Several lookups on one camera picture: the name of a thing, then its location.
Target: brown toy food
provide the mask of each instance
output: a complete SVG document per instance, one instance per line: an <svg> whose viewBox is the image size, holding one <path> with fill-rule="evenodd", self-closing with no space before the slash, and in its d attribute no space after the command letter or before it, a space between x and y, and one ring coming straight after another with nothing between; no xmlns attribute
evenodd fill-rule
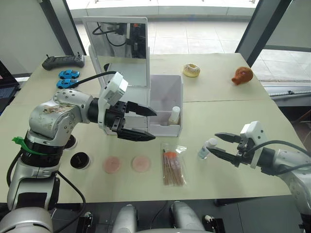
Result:
<svg viewBox="0 0 311 233"><path fill-rule="evenodd" d="M232 82L234 82L236 85L246 83L253 78L253 71L248 67L239 67L235 71L234 78L232 78Z"/></svg>

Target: remote controller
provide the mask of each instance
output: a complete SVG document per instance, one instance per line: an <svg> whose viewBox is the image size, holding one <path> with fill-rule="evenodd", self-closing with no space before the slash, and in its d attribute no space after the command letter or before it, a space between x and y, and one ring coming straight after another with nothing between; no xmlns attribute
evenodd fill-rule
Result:
<svg viewBox="0 0 311 233"><path fill-rule="evenodd" d="M84 56L78 52L77 56L49 57L42 63L42 67L51 70L57 67L76 66L83 67L85 63Z"/></svg>

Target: small bottle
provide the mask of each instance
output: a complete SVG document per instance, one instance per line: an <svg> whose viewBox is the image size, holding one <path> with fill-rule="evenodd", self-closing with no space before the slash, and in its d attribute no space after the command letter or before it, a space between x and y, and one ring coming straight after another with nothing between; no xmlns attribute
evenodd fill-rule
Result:
<svg viewBox="0 0 311 233"><path fill-rule="evenodd" d="M178 125L179 122L179 114L180 114L180 107L175 106L172 108L172 114L169 118L169 125Z"/></svg>
<svg viewBox="0 0 311 233"><path fill-rule="evenodd" d="M207 147L215 147L216 145L217 145L217 139L213 137L210 138L208 141L206 141L198 153L199 158L206 159L208 154L210 154Z"/></svg>

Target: blue toy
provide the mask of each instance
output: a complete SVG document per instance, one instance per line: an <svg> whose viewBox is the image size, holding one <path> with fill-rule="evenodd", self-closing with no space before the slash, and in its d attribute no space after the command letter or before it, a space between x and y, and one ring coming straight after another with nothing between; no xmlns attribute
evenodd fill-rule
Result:
<svg viewBox="0 0 311 233"><path fill-rule="evenodd" d="M70 85L77 83L78 80L76 79L64 79L64 80L59 80L56 84L56 86L59 89L63 89L63 88L68 88Z"/></svg>
<svg viewBox="0 0 311 233"><path fill-rule="evenodd" d="M59 73L58 77L60 79L76 79L80 75L79 71L68 69L68 70L63 70Z"/></svg>

